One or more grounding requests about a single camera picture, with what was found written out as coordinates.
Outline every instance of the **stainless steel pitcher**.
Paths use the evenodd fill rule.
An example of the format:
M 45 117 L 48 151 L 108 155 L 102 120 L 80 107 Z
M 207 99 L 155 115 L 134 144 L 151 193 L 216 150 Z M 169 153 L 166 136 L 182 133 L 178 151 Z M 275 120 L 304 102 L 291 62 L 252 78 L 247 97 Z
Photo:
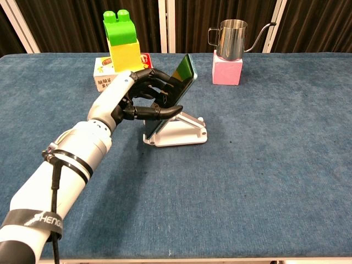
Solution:
M 220 23 L 220 29 L 217 27 L 210 27 L 208 29 L 208 43 L 216 47 L 217 56 L 227 61 L 242 59 L 243 52 L 249 52 L 253 50 L 264 30 L 266 30 L 270 26 L 276 26 L 276 23 L 271 22 L 265 25 L 260 31 L 253 46 L 247 50 L 244 50 L 244 41 L 246 38 L 247 26 L 248 24 L 242 20 L 224 20 Z M 219 40 L 217 44 L 210 43 L 209 41 L 209 32 L 212 30 L 216 30 L 217 35 L 219 35 Z

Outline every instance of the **phone screen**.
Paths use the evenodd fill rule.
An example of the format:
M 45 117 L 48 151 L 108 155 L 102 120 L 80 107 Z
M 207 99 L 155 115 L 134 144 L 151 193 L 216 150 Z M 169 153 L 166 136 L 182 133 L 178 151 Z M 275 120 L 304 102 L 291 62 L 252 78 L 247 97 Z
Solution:
M 187 54 L 178 65 L 176 71 L 172 74 L 169 82 L 164 85 L 152 104 L 158 104 L 162 108 L 169 108 L 177 105 L 191 84 L 197 79 L 197 72 L 193 66 L 191 55 Z M 160 131 L 167 123 L 167 120 L 145 120 L 146 138 Z

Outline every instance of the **green toy block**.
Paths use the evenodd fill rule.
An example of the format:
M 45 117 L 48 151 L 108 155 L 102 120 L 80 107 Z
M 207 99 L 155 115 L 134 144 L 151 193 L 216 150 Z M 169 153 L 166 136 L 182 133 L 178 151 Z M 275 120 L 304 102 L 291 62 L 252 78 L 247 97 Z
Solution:
M 112 11 L 105 11 L 103 16 L 105 34 L 111 46 L 137 42 L 136 28 L 127 10 L 119 10 L 117 18 Z

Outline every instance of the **table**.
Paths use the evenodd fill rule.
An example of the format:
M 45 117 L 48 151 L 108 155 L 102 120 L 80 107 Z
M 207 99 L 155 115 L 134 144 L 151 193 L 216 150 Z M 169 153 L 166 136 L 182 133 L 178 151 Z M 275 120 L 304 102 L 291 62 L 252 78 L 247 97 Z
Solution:
M 85 120 L 105 54 L 0 59 L 0 219 Z M 182 54 L 151 54 L 171 74 Z M 124 121 L 64 220 L 62 259 L 352 256 L 352 54 L 245 54 L 239 86 L 212 85 L 212 54 L 182 99 L 208 142 L 156 148 Z M 43 258 L 51 258 L 51 245 Z

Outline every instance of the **pitcher spout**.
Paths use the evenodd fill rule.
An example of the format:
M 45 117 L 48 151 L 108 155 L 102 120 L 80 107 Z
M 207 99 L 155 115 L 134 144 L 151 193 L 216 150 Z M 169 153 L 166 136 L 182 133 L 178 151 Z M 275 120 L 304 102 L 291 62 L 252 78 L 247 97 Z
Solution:
M 258 40 L 260 39 L 260 36 L 263 34 L 264 30 L 266 30 L 266 29 L 267 29 L 268 27 L 270 27 L 270 26 L 276 26 L 276 23 L 275 23 L 275 22 L 271 22 L 271 23 L 265 25 L 265 26 L 262 28 L 262 30 L 259 32 L 259 35 L 258 35 L 257 39 L 255 40 L 253 46 L 250 47 L 249 49 L 245 50 L 244 52 L 250 52 L 251 50 L 253 50 L 253 48 L 255 47 L 255 45 L 257 45 Z

